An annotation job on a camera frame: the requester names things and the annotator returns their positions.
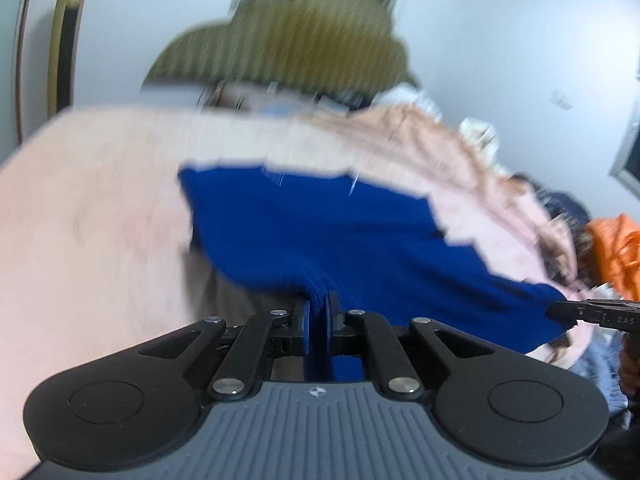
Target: orange plastic bag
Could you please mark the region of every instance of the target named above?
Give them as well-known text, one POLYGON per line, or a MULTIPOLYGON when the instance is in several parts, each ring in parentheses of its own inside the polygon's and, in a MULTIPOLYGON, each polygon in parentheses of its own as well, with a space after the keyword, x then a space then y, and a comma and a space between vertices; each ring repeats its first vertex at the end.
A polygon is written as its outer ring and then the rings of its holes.
POLYGON ((640 226, 622 213, 587 225, 600 275, 625 300, 640 301, 640 226))

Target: pink bedsheet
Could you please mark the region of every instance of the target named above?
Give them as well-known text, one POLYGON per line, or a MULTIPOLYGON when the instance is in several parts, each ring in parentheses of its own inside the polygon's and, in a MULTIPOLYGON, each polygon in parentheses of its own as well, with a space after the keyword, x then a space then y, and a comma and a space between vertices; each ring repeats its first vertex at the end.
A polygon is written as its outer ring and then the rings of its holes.
POLYGON ((206 312, 210 269, 188 255, 190 215, 176 180, 187 160, 351 171, 428 196, 451 242, 473 242, 493 272, 547 281, 535 235, 334 124, 148 108, 63 114, 0 170, 0 480, 36 463, 22 406, 40 381, 206 312))

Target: gray ribbed panel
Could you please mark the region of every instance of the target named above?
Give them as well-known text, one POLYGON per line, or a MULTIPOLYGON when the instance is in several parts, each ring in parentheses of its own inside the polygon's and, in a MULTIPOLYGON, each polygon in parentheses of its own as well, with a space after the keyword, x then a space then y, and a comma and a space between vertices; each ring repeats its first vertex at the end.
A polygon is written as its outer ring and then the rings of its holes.
POLYGON ((198 433, 157 462, 118 473, 43 464, 29 480, 603 480, 588 462, 546 472, 485 464, 450 444, 414 402, 372 384, 265 383, 217 405, 198 433))

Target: blue fabric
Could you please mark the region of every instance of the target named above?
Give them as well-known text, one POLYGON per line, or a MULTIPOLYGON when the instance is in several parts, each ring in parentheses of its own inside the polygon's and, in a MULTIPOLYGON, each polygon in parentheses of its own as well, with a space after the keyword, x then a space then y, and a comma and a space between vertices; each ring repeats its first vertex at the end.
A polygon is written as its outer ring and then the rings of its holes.
POLYGON ((553 287, 494 276, 473 247, 447 245, 426 200, 348 176, 262 168, 185 169, 179 176, 214 266, 247 288, 309 298, 312 352, 323 352, 313 334, 314 324, 324 330, 329 290, 338 291, 344 310, 379 312, 396 325, 431 317, 517 352, 571 326, 545 317, 551 303, 564 300, 553 287))
POLYGON ((627 406, 626 397, 618 386, 621 351, 622 332, 614 332, 612 339, 608 341, 596 329, 587 349, 569 368, 598 387, 607 401, 611 416, 623 412, 627 406))

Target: olive green cushion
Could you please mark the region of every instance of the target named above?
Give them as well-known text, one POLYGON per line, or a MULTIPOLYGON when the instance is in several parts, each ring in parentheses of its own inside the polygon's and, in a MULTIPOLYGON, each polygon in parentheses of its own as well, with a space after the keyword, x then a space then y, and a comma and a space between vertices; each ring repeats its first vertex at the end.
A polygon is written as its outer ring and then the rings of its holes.
POLYGON ((275 81, 373 96, 406 80, 404 46, 380 0, 245 0, 228 23, 173 40, 147 81, 275 81))

